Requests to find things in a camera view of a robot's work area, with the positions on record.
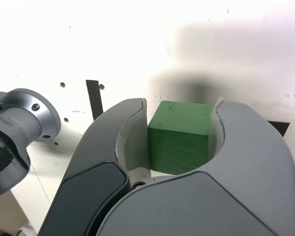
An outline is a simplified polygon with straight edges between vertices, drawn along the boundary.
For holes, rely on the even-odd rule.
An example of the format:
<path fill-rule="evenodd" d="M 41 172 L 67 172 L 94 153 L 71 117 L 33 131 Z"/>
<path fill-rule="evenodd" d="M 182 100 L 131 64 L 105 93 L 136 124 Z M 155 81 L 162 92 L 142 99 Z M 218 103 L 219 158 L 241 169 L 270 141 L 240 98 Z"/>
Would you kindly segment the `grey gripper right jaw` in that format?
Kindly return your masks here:
<path fill-rule="evenodd" d="M 295 164 L 251 107 L 220 101 L 217 150 L 203 166 L 124 196 L 99 236 L 295 236 Z"/>

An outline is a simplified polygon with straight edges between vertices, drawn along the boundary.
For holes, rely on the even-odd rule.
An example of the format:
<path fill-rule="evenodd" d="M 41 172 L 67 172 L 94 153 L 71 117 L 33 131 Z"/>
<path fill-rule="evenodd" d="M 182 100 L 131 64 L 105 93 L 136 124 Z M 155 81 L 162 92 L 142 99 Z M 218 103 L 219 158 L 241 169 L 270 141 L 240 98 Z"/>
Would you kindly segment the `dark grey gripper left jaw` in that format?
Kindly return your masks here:
<path fill-rule="evenodd" d="M 126 99 L 82 136 L 39 234 L 95 235 L 132 185 L 149 177 L 147 101 Z"/>

